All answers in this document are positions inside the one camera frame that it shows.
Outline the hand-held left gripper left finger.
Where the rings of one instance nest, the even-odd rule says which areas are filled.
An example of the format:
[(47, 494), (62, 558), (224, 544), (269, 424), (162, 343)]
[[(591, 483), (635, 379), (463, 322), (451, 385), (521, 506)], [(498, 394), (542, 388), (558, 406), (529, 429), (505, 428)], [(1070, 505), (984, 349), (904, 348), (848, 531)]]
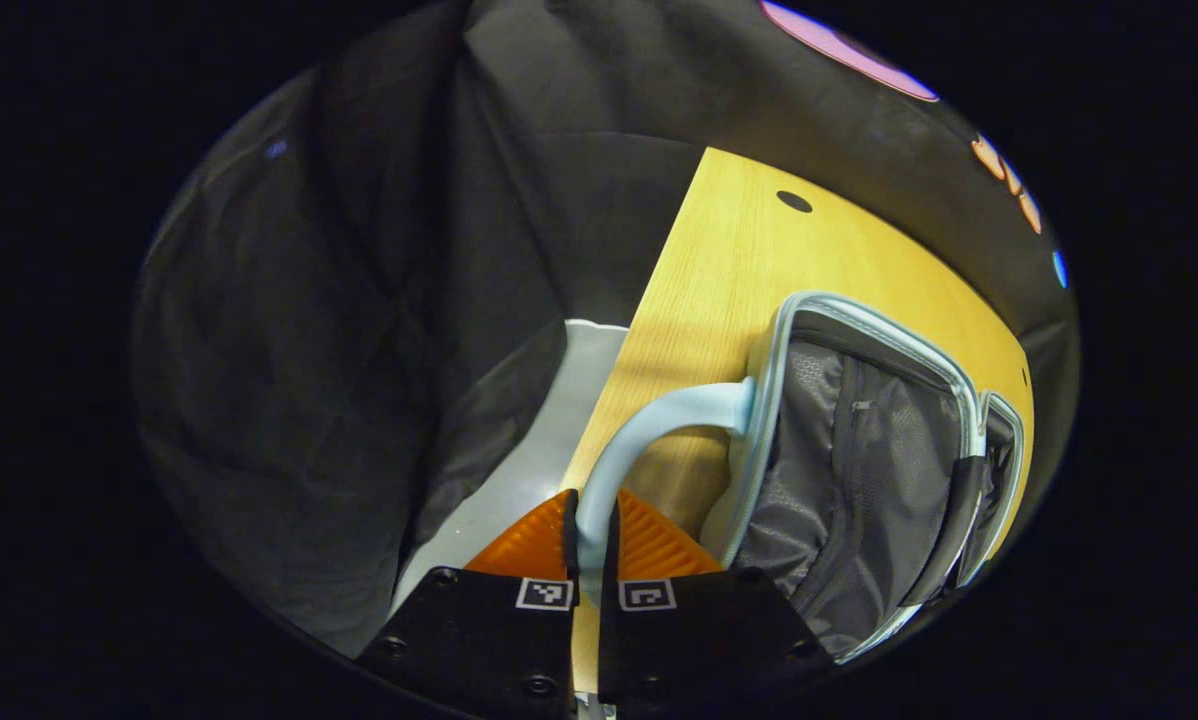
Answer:
[(472, 559), (426, 570), (358, 665), (459, 716), (571, 720), (577, 503), (565, 489)]

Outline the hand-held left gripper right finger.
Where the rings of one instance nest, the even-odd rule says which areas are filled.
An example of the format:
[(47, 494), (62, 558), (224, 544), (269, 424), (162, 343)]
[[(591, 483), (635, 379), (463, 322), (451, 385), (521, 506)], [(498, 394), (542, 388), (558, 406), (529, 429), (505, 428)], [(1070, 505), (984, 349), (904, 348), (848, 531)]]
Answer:
[(619, 714), (763, 714), (836, 668), (772, 577), (724, 570), (630, 492), (611, 515), (595, 657)]

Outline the light blue suitcase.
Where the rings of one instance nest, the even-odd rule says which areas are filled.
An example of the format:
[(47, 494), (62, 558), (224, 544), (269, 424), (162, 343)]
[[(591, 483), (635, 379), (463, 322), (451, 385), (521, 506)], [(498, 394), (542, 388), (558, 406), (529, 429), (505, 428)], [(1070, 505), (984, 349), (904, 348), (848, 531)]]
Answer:
[(1024, 420), (934, 343), (836, 294), (787, 297), (749, 361), (739, 382), (657, 398), (603, 448), (576, 515), (582, 592), (600, 595), (603, 541), (645, 448), (719, 426), (730, 483), (695, 541), (764, 571), (851, 664), (987, 564), (1023, 477)]

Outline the black backdrop cloth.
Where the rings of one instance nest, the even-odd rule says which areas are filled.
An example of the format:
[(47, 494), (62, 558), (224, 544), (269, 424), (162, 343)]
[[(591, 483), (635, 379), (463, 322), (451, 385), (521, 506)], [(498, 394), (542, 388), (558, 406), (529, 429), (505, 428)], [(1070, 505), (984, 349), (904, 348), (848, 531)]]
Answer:
[(1078, 309), (974, 135), (760, 0), (429, 0), (276, 87), (168, 208), (132, 325), (155, 478), (225, 577), (361, 655), (404, 553), (522, 441), (564, 323), (631, 322), (712, 147), (872, 211), (996, 310), (1033, 374), (1033, 514)]

